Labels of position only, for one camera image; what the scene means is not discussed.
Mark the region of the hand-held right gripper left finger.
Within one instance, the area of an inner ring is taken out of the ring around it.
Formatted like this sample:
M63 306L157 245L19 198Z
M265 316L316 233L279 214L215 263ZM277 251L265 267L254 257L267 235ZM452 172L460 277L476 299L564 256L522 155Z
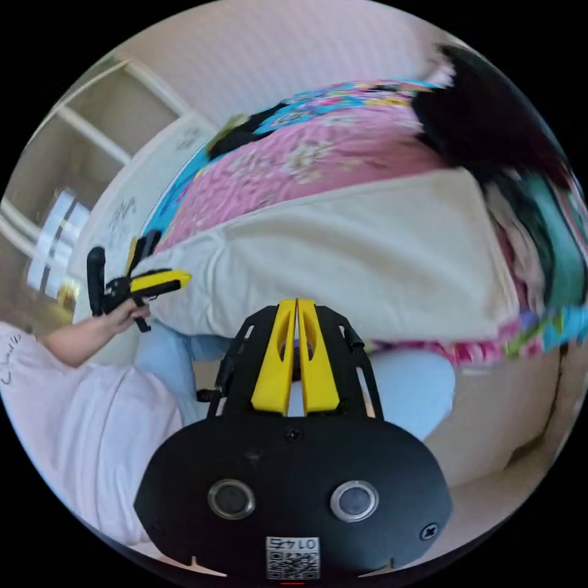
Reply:
M258 412L287 416L293 375L297 300L283 300L277 311L251 397Z

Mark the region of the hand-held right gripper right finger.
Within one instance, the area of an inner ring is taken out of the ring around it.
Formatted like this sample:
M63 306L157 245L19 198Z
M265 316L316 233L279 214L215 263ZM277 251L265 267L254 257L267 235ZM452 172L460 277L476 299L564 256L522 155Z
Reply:
M315 303L299 299L297 317L304 415L333 412L340 399Z

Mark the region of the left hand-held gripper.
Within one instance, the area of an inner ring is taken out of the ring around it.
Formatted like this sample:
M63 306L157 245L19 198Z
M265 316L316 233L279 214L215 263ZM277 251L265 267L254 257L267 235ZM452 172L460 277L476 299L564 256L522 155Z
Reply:
M136 276L132 275L139 263L154 253L161 237L160 230L151 230L140 238L132 238L124 274L112 279L104 287L105 314L109 314L128 299L143 305L146 300L151 301L180 290L190 282L192 276L189 273L170 268L151 269Z

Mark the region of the person's left hand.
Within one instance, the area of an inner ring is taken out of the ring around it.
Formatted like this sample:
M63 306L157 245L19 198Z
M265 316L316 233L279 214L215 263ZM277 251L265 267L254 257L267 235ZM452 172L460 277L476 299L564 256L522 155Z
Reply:
M97 320L101 332L107 337L114 337L126 331L138 319L147 319L149 316L149 304L139 305L133 299L128 299L109 314L102 315Z

